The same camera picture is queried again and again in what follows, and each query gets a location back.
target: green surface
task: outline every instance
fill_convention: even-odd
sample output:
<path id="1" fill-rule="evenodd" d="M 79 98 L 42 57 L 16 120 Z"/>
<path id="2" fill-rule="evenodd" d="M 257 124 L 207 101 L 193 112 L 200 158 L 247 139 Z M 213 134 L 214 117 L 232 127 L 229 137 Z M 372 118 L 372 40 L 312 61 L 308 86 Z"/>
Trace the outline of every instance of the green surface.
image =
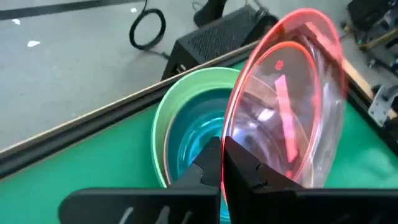
<path id="1" fill-rule="evenodd" d="M 60 202 L 88 187 L 160 187 L 150 158 L 157 106 L 0 181 L 1 224 L 58 223 Z M 398 187 L 398 159 L 347 105 L 327 187 Z"/>
<path id="2" fill-rule="evenodd" d="M 151 136 L 153 161 L 161 186 L 167 186 L 164 142 L 171 121 L 185 103 L 200 93 L 217 88 L 232 89 L 238 75 L 239 71 L 232 68 L 204 68 L 184 76 L 167 91 L 156 111 Z"/>

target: gray floor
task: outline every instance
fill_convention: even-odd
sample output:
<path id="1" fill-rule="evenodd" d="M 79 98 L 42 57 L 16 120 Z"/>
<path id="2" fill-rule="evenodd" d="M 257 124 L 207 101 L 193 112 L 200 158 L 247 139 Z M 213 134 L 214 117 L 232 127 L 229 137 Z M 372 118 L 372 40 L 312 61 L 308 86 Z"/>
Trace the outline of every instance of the gray floor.
<path id="1" fill-rule="evenodd" d="M 71 0 L 3 0 L 0 10 Z M 338 24 L 349 0 L 261 0 L 279 17 L 300 7 L 322 10 Z M 0 149 L 76 118 L 160 80 L 166 61 L 129 45 L 129 27 L 143 2 L 0 21 Z M 243 5 L 229 0 L 224 13 Z M 167 29 L 155 48 L 170 53 L 175 40 L 196 27 L 191 0 L 149 0 L 161 9 Z M 160 22 L 148 17 L 138 41 L 152 38 Z M 40 44 L 28 47 L 30 41 Z M 352 40 L 343 42 L 348 60 L 370 84 L 397 83 L 370 70 Z"/>

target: green bowl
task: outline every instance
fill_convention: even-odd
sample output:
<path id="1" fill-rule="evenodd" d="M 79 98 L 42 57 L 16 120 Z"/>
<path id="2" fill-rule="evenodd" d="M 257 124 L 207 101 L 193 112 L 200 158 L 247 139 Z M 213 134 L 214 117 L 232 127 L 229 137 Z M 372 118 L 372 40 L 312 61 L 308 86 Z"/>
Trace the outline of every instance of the green bowl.
<path id="1" fill-rule="evenodd" d="M 193 97 L 209 90 L 232 89 L 238 75 L 239 70 L 232 68 L 212 67 L 197 70 L 181 78 L 163 97 L 155 114 L 151 136 L 152 162 L 161 186 L 167 187 L 164 146 L 170 123 Z"/>

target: blue bowl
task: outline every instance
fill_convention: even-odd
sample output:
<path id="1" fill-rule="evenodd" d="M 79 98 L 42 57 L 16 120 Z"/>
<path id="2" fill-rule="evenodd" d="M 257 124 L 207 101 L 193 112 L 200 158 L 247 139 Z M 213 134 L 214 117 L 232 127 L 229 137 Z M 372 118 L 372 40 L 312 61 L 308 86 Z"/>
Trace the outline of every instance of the blue bowl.
<path id="1" fill-rule="evenodd" d="M 221 137 L 224 113 L 231 89 L 203 92 L 188 101 L 170 123 L 165 142 L 165 168 L 169 181 L 176 181 L 213 136 Z M 221 223 L 230 223 L 221 200 Z"/>

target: machine part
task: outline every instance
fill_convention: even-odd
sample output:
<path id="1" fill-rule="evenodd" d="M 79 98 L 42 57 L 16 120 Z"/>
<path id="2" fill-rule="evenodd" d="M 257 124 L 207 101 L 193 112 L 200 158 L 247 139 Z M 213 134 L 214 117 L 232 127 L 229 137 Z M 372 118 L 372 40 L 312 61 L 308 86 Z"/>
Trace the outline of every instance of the machine part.
<path id="1" fill-rule="evenodd" d="M 398 86 L 386 88 L 383 85 L 380 86 L 374 96 L 373 102 L 369 107 L 368 114 L 380 127 L 383 127 L 384 123 L 387 121 L 387 113 L 392 107 L 394 98 L 397 96 Z"/>

